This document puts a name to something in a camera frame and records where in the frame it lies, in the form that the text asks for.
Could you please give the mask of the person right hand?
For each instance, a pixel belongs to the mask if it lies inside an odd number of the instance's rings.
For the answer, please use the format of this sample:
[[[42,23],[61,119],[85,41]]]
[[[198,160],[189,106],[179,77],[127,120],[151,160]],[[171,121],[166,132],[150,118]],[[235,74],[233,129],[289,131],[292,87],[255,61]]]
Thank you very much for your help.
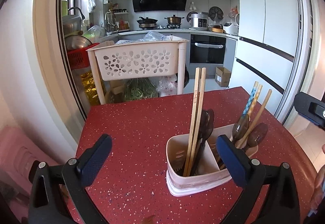
[[[314,191],[310,200],[312,210],[316,210],[323,199],[322,183],[324,182],[324,170],[325,165],[320,168],[315,178]]]

